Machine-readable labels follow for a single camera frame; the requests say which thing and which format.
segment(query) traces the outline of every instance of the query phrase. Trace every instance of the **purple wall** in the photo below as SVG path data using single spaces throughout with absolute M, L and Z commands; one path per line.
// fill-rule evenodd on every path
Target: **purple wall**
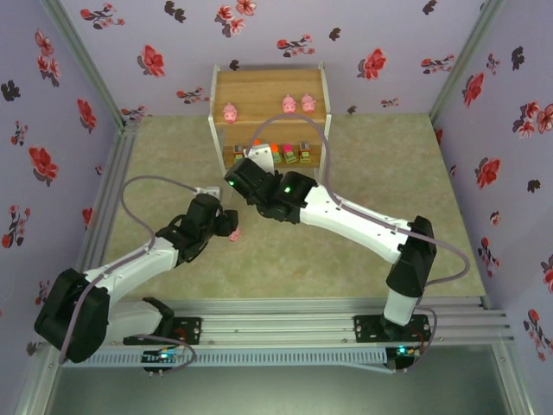
M 119 108 L 143 106 L 153 115 L 207 114 L 213 65 L 229 70 L 233 60 L 242 68 L 323 61 L 334 113 L 352 105 L 357 113 L 429 112 L 483 1 L 438 2 L 431 10 L 427 1 L 281 0 L 253 3 L 252 10 L 249 0 L 175 0 L 171 15 L 165 1 L 113 0 L 104 10 L 102 0 L 62 0 Z M 233 19 L 215 22 L 225 5 Z M 301 42 L 304 35 L 310 41 Z M 155 52 L 148 49 L 143 60 L 149 65 L 140 66 L 146 45 Z M 378 48 L 385 61 L 375 54 L 360 71 L 360 62 Z M 367 79 L 367 73 L 378 78 Z M 205 92 L 195 93 L 197 87 Z M 187 105 L 179 91 L 200 98 Z M 383 100 L 390 101 L 386 108 Z
M 511 320 L 539 414 L 553 413 L 551 16 L 550 0 L 507 2 L 435 123 L 486 292 Z
M 39 2 L 2 7 L 0 48 L 0 412 L 10 414 L 42 299 L 76 265 L 116 128 Z

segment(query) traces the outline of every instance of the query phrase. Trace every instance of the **gray floor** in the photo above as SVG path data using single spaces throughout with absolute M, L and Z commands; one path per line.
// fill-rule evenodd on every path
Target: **gray floor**
M 487 347 L 434 347 L 408 374 L 349 367 L 62 369 L 49 415 L 503 415 Z

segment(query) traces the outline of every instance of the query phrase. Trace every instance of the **pink pig toy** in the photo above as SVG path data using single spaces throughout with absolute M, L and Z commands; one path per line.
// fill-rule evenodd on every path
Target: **pink pig toy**
M 236 230 L 228 237 L 228 240 L 230 240 L 231 242 L 236 242 L 238 238 L 240 238 L 241 234 L 242 233 L 240 232 L 240 228 L 237 227 Z
M 302 109 L 307 112 L 311 113 L 315 110 L 315 101 L 311 95 L 305 94 L 302 98 Z
M 233 124 L 236 121 L 237 115 L 238 112 L 236 111 L 236 106 L 230 102 L 225 105 L 225 108 L 223 108 L 223 117 L 225 117 L 225 121 L 228 124 Z
M 283 99 L 283 111 L 285 114 L 293 114 L 296 111 L 296 102 L 289 95 Z

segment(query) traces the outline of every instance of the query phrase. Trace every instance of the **wooden shelf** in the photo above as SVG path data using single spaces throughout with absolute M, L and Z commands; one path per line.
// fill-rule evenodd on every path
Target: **wooden shelf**
M 282 158 L 282 161 L 280 163 L 275 163 L 275 167 L 277 169 L 296 169 L 298 167 L 309 167 L 311 169 L 316 169 L 319 167 L 319 164 L 321 162 L 321 146 L 311 148 L 311 161 L 309 163 L 300 163 L 300 144 L 293 142 L 290 142 L 290 144 L 292 144 L 292 148 L 294 149 L 294 154 L 296 155 L 297 162 L 287 164 L 284 161 L 284 156 L 281 148 L 280 157 Z M 234 165 L 234 151 L 232 146 L 223 147 L 223 161 L 225 162 L 225 169 L 229 169 Z
M 324 125 L 327 118 L 320 69 L 286 69 L 218 72 L 213 120 L 218 127 L 228 127 L 223 108 L 232 103 L 238 110 L 237 125 L 260 125 L 268 118 L 283 113 L 283 98 L 290 95 L 297 102 L 297 113 Z M 315 112 L 302 111 L 302 97 L 308 93 L 315 100 Z M 305 124 L 293 118 L 276 124 Z
M 257 125 L 232 124 L 225 128 L 224 146 L 247 146 L 256 132 Z M 309 124 L 270 124 L 258 137 L 259 141 L 267 144 L 293 144 L 307 142 L 311 148 L 321 147 L 322 140 L 319 133 Z

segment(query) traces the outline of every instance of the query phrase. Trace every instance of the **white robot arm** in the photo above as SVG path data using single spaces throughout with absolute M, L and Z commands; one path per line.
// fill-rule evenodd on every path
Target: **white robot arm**
M 293 224 L 325 228 L 353 240 L 392 264 L 386 279 L 389 286 L 383 325 L 403 327 L 410 322 L 418 299 L 434 262 L 434 244 L 411 238 L 398 229 L 434 238 L 431 223 L 421 216 L 412 222 L 373 212 L 339 196 L 337 204 L 327 189 L 305 175 L 290 171 L 285 176 L 274 170 L 268 144 L 251 149 L 249 155 L 235 163 L 225 180 L 250 205 L 266 217 Z M 386 229 L 342 207 L 348 205 L 391 225 Z
M 213 195 L 197 194 L 187 213 L 160 229 L 149 244 L 97 269 L 63 271 L 35 321 L 36 333 L 60 349 L 71 331 L 70 321 L 80 296 L 102 277 L 82 303 L 66 352 L 68 359 L 79 363 L 103 344 L 133 335 L 169 337 L 175 329 L 174 312 L 165 304 L 150 297 L 139 303 L 119 300 L 150 278 L 193 261 L 212 236 L 227 237 L 237 226 L 236 211 L 223 210 Z
M 253 155 L 262 156 L 255 161 L 249 157 L 240 160 L 228 170 L 225 179 L 248 204 L 255 204 L 262 216 L 325 228 L 365 246 L 392 264 L 386 279 L 390 288 L 388 300 L 375 327 L 386 334 L 390 332 L 392 339 L 394 333 L 409 325 L 436 254 L 433 244 L 397 230 L 407 229 L 433 238 L 430 222 L 420 216 L 413 222 L 394 219 L 340 197 L 337 204 L 315 180 L 296 172 L 283 176 L 275 171 L 272 156 L 263 145 L 255 150 Z M 392 230 L 347 212 L 345 205 L 386 221 L 393 225 Z M 87 285 L 103 275 L 83 302 L 67 349 L 68 359 L 79 363 L 103 344 L 137 334 L 168 337 L 175 329 L 171 309 L 154 298 L 144 298 L 139 303 L 119 300 L 155 275 L 192 261 L 213 235 L 228 236 L 237 226 L 236 211 L 223 210 L 216 197 L 196 195 L 187 214 L 177 216 L 159 230 L 153 244 L 98 269 L 62 272 L 36 319 L 35 331 L 60 349 L 77 300 Z

